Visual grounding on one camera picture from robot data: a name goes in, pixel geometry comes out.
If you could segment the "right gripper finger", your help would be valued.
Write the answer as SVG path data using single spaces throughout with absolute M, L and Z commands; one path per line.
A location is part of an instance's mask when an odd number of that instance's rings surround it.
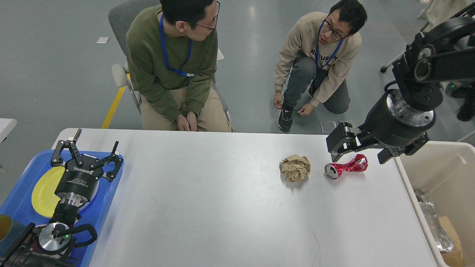
M 385 147 L 378 153 L 378 161 L 380 164 L 385 164 L 390 158 L 399 157 L 402 154 L 411 156 L 414 155 L 421 147 L 429 142 L 429 136 L 427 132 L 424 132 L 414 142 L 411 142 L 407 146 L 394 147 L 385 145 Z
M 326 147 L 331 161 L 336 163 L 344 154 L 359 152 L 373 145 L 373 135 L 350 123 L 339 123 L 326 137 Z

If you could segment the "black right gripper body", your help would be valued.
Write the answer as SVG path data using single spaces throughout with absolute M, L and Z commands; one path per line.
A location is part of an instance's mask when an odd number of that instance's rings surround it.
M 369 132 L 388 146 L 403 147 L 423 135 L 435 121 L 434 111 L 411 108 L 399 90 L 390 89 L 369 111 L 362 131 Z

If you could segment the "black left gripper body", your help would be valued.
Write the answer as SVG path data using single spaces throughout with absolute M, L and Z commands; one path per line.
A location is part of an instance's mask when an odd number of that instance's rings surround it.
M 59 197 L 59 203 L 85 208 L 90 203 L 98 190 L 98 178 L 103 174 L 101 166 L 93 169 L 99 159 L 95 156 L 81 156 L 82 166 L 76 159 L 70 159 L 65 164 L 63 173 L 54 194 Z

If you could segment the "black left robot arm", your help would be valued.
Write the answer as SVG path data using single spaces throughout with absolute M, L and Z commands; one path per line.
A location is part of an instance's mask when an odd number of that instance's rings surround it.
M 86 267 L 122 174 L 110 153 L 80 151 L 74 137 L 37 154 L 1 205 L 2 267 Z

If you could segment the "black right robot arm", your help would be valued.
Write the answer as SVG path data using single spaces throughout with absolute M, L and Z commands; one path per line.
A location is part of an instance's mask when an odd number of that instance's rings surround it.
M 441 82 L 474 80 L 474 25 L 473 17 L 459 15 L 419 32 L 393 62 L 397 88 L 385 86 L 362 125 L 340 123 L 326 137 L 332 162 L 349 152 L 380 148 L 378 160 L 384 164 L 424 146 L 443 101 Z

